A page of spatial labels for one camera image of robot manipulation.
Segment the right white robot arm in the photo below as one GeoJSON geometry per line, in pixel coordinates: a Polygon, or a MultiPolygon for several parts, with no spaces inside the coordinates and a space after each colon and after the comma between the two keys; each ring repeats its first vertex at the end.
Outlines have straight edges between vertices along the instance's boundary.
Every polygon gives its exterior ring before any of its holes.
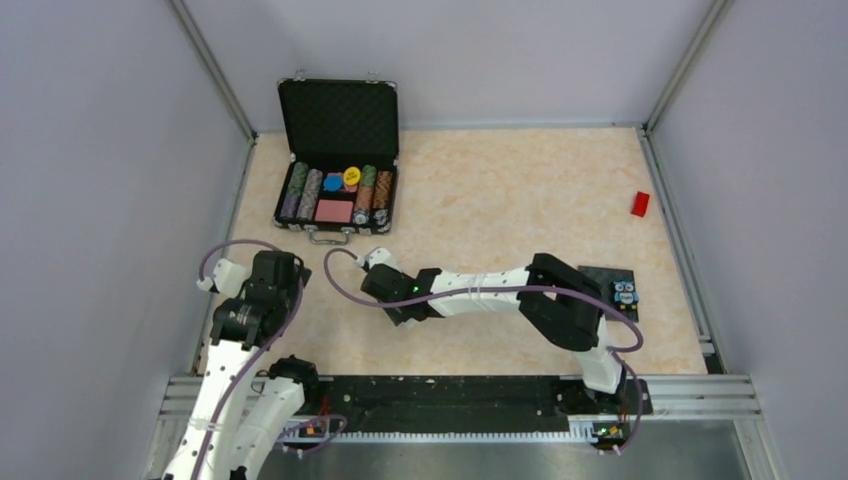
{"type": "Polygon", "coordinates": [[[619,416],[644,413],[647,390],[626,366],[644,337],[631,314],[639,295],[630,280],[601,285],[557,257],[537,253],[527,266],[493,273],[422,269],[410,276],[377,248],[357,258],[360,289],[402,325],[463,314],[517,314],[549,343],[573,354],[589,404],[619,416]]]}

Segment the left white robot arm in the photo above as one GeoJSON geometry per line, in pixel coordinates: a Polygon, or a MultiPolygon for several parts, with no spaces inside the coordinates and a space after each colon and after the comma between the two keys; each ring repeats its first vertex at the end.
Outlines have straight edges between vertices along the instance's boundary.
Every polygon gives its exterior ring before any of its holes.
{"type": "Polygon", "coordinates": [[[223,296],[213,313],[207,359],[186,430],[166,479],[255,479],[295,413],[319,404],[312,363],[280,359],[253,408],[253,382],[271,346],[294,320],[311,276],[296,254],[264,247],[251,265],[219,259],[197,286],[223,296]]]}

